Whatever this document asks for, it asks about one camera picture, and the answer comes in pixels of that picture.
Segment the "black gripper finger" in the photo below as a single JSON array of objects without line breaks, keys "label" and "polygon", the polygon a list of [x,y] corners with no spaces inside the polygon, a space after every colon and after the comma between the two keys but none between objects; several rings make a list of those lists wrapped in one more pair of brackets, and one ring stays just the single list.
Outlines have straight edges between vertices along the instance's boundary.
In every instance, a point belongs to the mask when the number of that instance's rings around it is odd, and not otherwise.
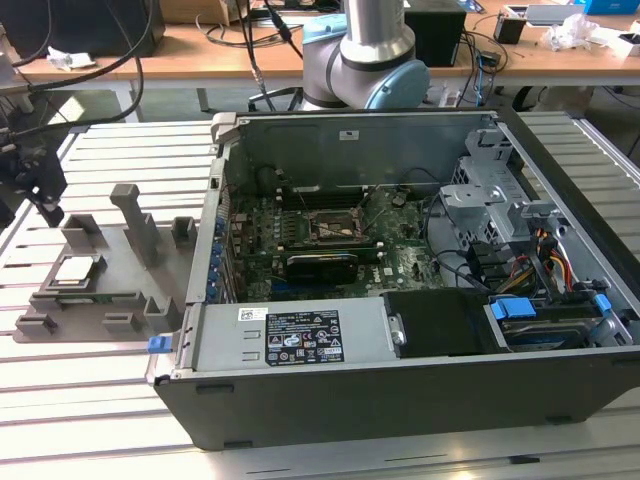
[{"label": "black gripper finger", "polygon": [[4,185],[1,186],[0,198],[0,224],[7,228],[15,219],[15,207],[12,205],[13,193]]},{"label": "black gripper finger", "polygon": [[1,113],[1,185],[30,202],[48,226],[64,218],[59,206],[67,182],[55,148],[45,142],[29,145]]}]

